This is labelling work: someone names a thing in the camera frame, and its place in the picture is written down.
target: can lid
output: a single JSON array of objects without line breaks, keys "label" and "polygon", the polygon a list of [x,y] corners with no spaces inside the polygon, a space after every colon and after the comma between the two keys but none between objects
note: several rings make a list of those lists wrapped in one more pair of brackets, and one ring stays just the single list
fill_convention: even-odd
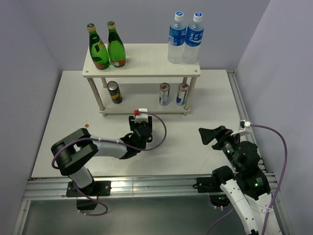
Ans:
[{"label": "can lid", "polygon": [[178,86],[178,89],[180,89],[183,92],[187,91],[188,88],[189,88],[189,86],[187,83],[180,83],[180,85]]},{"label": "can lid", "polygon": [[108,82],[108,90],[115,91],[118,88],[118,84],[114,81]]},{"label": "can lid", "polygon": [[170,84],[168,84],[168,83],[162,83],[162,84],[160,85],[160,90],[163,91],[163,92],[166,92],[166,91],[170,90]]},{"label": "can lid", "polygon": [[178,11],[175,13],[175,21],[183,21],[184,19],[184,13],[182,11]]},{"label": "can lid", "polygon": [[93,32],[96,30],[96,26],[94,26],[94,24],[90,23],[87,25],[87,29],[89,32]]},{"label": "can lid", "polygon": [[194,22],[199,23],[202,21],[202,13],[201,12],[196,12],[194,14]]},{"label": "can lid", "polygon": [[114,21],[108,22],[108,29],[115,29],[115,22]]}]

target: energy drink can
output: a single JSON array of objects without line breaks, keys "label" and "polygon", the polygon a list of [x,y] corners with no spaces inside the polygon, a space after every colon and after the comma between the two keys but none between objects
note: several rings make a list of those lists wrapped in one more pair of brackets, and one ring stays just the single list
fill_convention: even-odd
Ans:
[{"label": "energy drink can", "polygon": [[122,94],[116,82],[114,81],[108,82],[108,91],[114,104],[119,104],[122,102],[123,100]]},{"label": "energy drink can", "polygon": [[162,83],[160,85],[160,98],[159,98],[159,102],[160,105],[168,105],[168,103],[170,102],[170,84],[168,83]]},{"label": "energy drink can", "polygon": [[177,105],[184,105],[185,104],[188,89],[189,89],[189,86],[187,83],[180,83],[180,85],[178,86],[177,98],[176,98],[176,104]]}]

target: black can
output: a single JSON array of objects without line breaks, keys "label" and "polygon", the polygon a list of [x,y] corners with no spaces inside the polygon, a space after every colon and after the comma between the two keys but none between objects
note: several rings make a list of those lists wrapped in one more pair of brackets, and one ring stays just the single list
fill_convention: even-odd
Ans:
[{"label": "black can", "polygon": [[114,104],[119,104],[122,102],[123,100],[122,94],[116,82],[114,81],[108,82],[108,91]]}]

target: green bottle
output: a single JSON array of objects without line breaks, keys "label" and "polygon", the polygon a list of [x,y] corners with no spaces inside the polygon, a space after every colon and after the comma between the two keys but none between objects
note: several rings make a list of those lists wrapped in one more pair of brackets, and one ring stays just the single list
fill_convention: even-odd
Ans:
[{"label": "green bottle", "polygon": [[88,24],[87,29],[89,32],[89,51],[92,61],[98,69],[105,70],[110,65],[107,48],[97,34],[94,24]]},{"label": "green bottle", "polygon": [[126,63],[125,48],[122,40],[117,34],[115,29],[115,23],[113,21],[108,22],[109,29],[109,42],[108,52],[110,60],[115,67],[122,67]]}]

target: clear plastic bottle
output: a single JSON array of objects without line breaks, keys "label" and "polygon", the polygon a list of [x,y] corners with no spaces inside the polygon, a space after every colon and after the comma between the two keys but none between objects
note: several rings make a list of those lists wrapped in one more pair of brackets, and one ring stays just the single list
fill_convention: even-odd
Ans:
[{"label": "clear plastic bottle", "polygon": [[186,64],[194,64],[198,60],[198,53],[203,36],[202,13],[196,12],[193,21],[188,25],[183,60]]},{"label": "clear plastic bottle", "polygon": [[176,12],[175,21],[170,26],[167,59],[173,64],[178,64],[182,61],[186,36],[186,25],[183,23],[183,19],[184,13],[181,11]]}]

